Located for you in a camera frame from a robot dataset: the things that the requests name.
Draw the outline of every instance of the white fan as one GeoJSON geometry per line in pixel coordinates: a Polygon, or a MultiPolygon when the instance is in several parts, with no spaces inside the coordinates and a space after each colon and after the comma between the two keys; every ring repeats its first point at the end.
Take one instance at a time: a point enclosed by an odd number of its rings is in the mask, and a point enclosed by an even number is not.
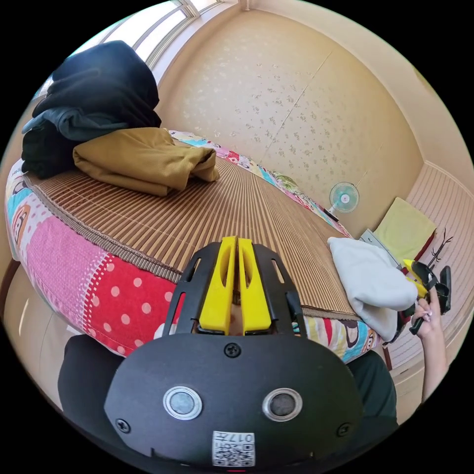
{"type": "Polygon", "coordinates": [[[359,204],[359,191],[352,183],[343,181],[331,189],[329,201],[331,207],[325,209],[324,212],[337,222],[339,219],[334,215],[334,212],[341,212],[342,214],[352,212],[359,204]]]}

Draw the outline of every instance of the sticker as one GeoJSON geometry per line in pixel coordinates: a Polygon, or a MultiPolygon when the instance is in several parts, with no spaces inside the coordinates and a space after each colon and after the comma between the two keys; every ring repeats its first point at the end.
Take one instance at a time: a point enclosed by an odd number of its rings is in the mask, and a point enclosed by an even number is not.
{"type": "Polygon", "coordinates": [[[212,434],[212,465],[224,468],[254,466],[254,433],[214,431],[212,434]]]}

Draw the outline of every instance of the patterned bedspread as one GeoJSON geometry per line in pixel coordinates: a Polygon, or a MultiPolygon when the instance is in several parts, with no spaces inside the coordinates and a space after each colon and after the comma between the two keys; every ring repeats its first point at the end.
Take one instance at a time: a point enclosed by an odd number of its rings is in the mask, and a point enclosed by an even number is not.
{"type": "MultiPolygon", "coordinates": [[[[287,179],[251,159],[192,134],[171,134],[192,145],[215,148],[221,158],[261,176],[330,221],[320,206],[290,189],[287,179]]],[[[175,284],[90,243],[51,214],[27,187],[20,160],[8,177],[5,216],[13,258],[21,262],[44,301],[72,327],[123,356],[161,336],[175,284]]],[[[328,223],[350,237],[339,224],[328,223]]],[[[310,339],[330,348],[344,362],[381,343],[380,336],[361,321],[308,317],[306,326],[310,339]]]]}

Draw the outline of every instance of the white cloth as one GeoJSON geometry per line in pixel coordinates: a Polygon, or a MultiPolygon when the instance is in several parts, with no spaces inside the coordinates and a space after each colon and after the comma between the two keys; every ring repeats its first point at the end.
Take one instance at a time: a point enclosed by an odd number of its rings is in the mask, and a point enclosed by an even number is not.
{"type": "Polygon", "coordinates": [[[397,312],[416,302],[416,286],[379,247],[352,238],[330,237],[327,243],[352,309],[384,341],[391,341],[397,312]]]}

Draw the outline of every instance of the screw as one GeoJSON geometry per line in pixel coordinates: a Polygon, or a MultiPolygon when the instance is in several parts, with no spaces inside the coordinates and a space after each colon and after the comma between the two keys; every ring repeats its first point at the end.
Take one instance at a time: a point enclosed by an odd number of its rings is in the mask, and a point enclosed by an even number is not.
{"type": "Polygon", "coordinates": [[[122,420],[121,418],[118,418],[115,420],[115,426],[119,431],[121,431],[124,434],[130,433],[130,425],[125,421],[122,420]]]}
{"type": "Polygon", "coordinates": [[[235,342],[230,342],[224,347],[224,354],[231,359],[238,357],[242,352],[242,349],[235,342]]]}
{"type": "Polygon", "coordinates": [[[336,431],[336,435],[339,437],[339,438],[342,438],[343,436],[346,436],[347,434],[349,434],[349,432],[351,431],[351,428],[352,428],[352,424],[351,423],[343,423],[336,431]]]}

